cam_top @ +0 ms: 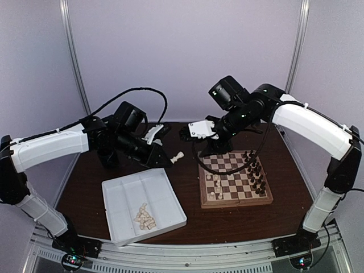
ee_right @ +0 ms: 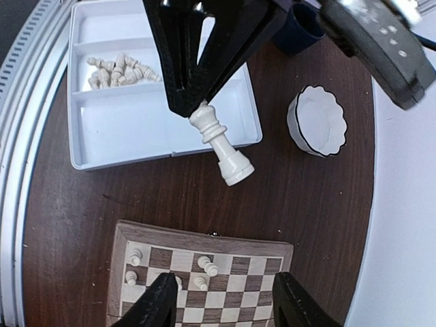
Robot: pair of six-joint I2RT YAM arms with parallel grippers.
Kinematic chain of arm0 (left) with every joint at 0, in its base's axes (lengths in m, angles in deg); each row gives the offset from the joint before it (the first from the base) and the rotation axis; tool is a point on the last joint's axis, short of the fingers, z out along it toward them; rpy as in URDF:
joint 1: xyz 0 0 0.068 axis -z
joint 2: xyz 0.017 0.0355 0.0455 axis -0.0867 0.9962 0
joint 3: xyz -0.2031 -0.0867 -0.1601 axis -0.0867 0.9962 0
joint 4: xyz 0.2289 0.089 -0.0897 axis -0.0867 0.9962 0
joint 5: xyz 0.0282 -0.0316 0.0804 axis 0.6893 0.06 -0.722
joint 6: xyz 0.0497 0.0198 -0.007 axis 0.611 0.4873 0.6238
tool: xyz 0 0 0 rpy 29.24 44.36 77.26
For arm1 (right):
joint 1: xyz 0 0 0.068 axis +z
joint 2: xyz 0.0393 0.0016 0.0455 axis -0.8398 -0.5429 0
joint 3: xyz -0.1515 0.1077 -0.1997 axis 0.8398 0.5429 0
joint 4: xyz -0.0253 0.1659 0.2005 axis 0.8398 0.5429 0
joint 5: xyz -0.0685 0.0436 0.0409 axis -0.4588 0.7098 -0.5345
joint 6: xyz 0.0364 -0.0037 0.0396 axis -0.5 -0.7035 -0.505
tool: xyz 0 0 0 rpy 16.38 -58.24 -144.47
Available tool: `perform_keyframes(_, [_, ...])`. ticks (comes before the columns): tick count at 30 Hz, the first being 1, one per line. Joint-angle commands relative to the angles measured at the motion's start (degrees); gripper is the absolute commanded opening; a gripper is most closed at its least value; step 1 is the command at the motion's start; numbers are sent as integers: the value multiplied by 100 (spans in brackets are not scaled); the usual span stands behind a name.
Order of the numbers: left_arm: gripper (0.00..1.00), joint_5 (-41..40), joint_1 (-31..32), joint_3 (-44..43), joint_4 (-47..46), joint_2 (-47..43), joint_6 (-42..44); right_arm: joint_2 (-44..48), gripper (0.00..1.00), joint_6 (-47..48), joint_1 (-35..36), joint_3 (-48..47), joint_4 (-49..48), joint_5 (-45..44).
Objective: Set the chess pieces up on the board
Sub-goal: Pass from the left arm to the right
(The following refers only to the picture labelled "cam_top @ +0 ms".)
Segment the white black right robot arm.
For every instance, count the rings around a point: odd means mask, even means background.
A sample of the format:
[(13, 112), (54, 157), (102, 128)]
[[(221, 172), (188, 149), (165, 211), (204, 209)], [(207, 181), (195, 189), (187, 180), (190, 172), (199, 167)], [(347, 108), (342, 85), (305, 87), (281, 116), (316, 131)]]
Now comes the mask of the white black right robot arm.
[(305, 250), (340, 199), (353, 189), (362, 158), (358, 129), (335, 122), (271, 84), (262, 84), (250, 93), (232, 76), (226, 76), (209, 95), (227, 113), (189, 124), (191, 137), (208, 141), (202, 157), (229, 152), (231, 138), (260, 121), (288, 128), (331, 155), (324, 185), (292, 237), (292, 247)]

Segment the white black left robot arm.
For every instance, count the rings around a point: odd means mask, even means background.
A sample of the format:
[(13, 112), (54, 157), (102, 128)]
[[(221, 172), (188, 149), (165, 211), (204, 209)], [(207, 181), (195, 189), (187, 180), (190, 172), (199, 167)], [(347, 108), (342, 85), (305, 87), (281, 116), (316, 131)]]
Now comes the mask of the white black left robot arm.
[(42, 224), (70, 253), (82, 246), (72, 222), (37, 196), (25, 171), (40, 163), (70, 154), (96, 151), (104, 168), (119, 165), (118, 152), (147, 168), (168, 168), (172, 161), (160, 140), (151, 134), (134, 133), (146, 117), (145, 112), (124, 101), (114, 114), (103, 119), (96, 116), (78, 121), (68, 129), (57, 129), (41, 136), (1, 139), (1, 200), (15, 205), (34, 221)]

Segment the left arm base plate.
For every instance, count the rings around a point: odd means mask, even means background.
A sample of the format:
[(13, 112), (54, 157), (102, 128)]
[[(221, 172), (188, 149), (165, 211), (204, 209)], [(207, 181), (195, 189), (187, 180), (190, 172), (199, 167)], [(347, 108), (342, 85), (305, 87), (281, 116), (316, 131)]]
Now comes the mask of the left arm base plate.
[(84, 237), (77, 237), (75, 240), (61, 240), (61, 238), (56, 237), (52, 242), (54, 249), (82, 258), (98, 258), (101, 246), (101, 241)]

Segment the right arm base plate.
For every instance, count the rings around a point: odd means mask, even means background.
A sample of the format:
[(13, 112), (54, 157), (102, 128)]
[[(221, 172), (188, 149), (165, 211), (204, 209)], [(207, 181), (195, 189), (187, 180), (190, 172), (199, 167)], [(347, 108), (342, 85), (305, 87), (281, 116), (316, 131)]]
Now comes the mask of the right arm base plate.
[(277, 258), (298, 253), (308, 253), (312, 249), (320, 246), (321, 242), (318, 237), (309, 240), (297, 234), (272, 241), (272, 247)]

